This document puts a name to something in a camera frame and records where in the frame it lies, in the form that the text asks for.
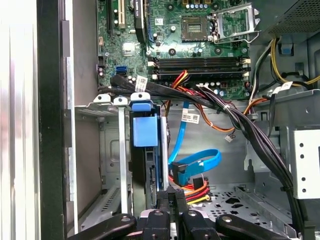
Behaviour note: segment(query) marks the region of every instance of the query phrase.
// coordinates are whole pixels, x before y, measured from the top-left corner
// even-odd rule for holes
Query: orange wire
[[[204,181],[204,184],[203,184],[202,187],[198,188],[197,190],[194,190],[194,191],[191,191],[191,192],[187,192],[184,195],[185,196],[189,196],[189,195],[192,195],[192,194],[196,194],[196,193],[201,192],[202,190],[204,190],[206,187],[207,187],[207,181]]]

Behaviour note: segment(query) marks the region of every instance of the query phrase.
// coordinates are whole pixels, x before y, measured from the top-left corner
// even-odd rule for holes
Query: metal bracket
[[[132,102],[151,101],[151,96],[147,92],[134,92],[130,96]]]
[[[128,106],[128,99],[126,97],[116,97],[113,100],[113,105],[118,107],[126,107]]]
[[[224,22],[225,15],[235,14],[236,12],[246,11],[246,30],[241,32],[234,32],[228,36],[224,33]],[[252,7],[251,3],[230,7],[221,11],[212,12],[212,20],[215,24],[215,31],[212,33],[213,39],[212,41],[215,44],[225,44],[225,43],[234,43],[234,42],[242,42],[245,41],[248,44],[252,43],[260,34],[260,31],[255,30],[256,26],[260,22],[260,18],[256,18],[256,15],[259,14],[259,11]],[[230,41],[222,41],[229,38],[237,38],[246,35],[255,34],[255,37],[252,40],[237,39]]]
[[[320,182],[320,130],[293,131],[290,141],[294,156],[291,162],[294,197],[297,199],[319,199]]]
[[[121,186],[121,212],[127,214],[128,209],[128,186],[127,186],[127,156],[126,156],[126,107],[128,99],[126,97],[116,97],[113,105],[118,108],[119,121],[119,163],[120,163],[120,186]]]
[[[111,104],[111,97],[109,94],[99,94],[95,97],[93,100],[93,103],[95,104]]]

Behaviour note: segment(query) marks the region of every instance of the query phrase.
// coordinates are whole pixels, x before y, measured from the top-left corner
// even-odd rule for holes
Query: ram slot
[[[241,57],[154,58],[153,62],[154,68],[149,74],[157,75],[158,80],[173,80],[184,70],[192,80],[242,78],[250,71],[248,65],[243,66]]]
[[[121,29],[126,28],[125,12],[126,12],[125,0],[118,0],[119,28]]]

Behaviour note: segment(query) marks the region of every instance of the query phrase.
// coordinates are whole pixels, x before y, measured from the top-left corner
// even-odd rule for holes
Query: pcie slot
[[[113,22],[114,22],[112,1],[108,1],[108,0],[105,1],[105,9],[106,9],[106,31],[108,32],[108,34],[111,34],[113,29]]]
[[[125,0],[118,0],[119,28],[121,29],[126,28],[125,11],[126,11]]]

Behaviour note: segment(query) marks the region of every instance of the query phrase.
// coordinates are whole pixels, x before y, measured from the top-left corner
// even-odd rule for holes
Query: sata port
[[[127,72],[126,71],[121,71],[121,72],[117,72],[116,74],[122,76],[122,77],[126,77],[127,76]]]
[[[126,66],[116,66],[115,67],[115,72],[127,72],[128,71],[128,67]]]

